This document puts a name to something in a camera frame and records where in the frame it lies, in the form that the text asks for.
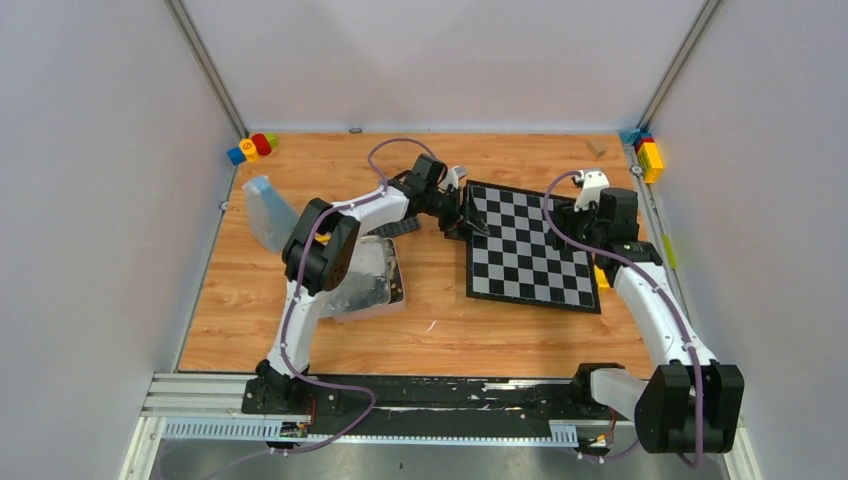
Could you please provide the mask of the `folding chess board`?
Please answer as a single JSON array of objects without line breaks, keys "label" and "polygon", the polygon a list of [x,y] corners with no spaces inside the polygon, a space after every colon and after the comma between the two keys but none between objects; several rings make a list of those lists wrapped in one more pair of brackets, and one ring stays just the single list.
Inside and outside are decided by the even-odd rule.
[{"label": "folding chess board", "polygon": [[466,295],[470,298],[599,314],[592,258],[553,247],[543,211],[566,199],[537,191],[469,181],[466,192],[489,233],[466,243]]}]

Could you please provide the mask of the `silver tin lid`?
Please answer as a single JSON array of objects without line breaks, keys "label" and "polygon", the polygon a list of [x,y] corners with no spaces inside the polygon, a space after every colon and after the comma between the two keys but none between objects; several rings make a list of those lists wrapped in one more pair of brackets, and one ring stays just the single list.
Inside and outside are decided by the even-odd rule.
[{"label": "silver tin lid", "polygon": [[378,236],[361,237],[355,246],[348,272],[330,292],[320,318],[337,318],[390,301],[387,243]]}]

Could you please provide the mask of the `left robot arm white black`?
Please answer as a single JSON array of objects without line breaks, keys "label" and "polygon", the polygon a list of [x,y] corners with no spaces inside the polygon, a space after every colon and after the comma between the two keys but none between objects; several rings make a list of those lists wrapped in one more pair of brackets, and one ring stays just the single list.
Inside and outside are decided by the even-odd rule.
[{"label": "left robot arm white black", "polygon": [[449,239],[487,232],[472,200],[460,187],[463,166],[448,167],[422,154],[413,167],[382,177],[374,191],[345,202],[314,198],[304,208],[282,251],[286,300],[274,344],[246,384],[245,414],[289,414],[306,400],[306,373],[319,313],[348,274],[361,249],[359,238],[386,224],[426,214]]}]

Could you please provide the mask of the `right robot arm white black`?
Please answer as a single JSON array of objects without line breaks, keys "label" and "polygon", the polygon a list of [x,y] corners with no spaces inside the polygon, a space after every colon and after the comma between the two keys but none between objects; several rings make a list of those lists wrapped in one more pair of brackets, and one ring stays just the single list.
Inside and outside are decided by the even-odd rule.
[{"label": "right robot arm white black", "polygon": [[578,367],[571,403],[584,417],[607,408],[633,421],[648,453],[723,454],[732,450],[745,380],[721,363],[692,328],[668,284],[656,247],[639,237],[636,192],[603,188],[565,200],[543,217],[557,250],[586,253],[635,320],[654,364],[647,380],[616,363]]}]

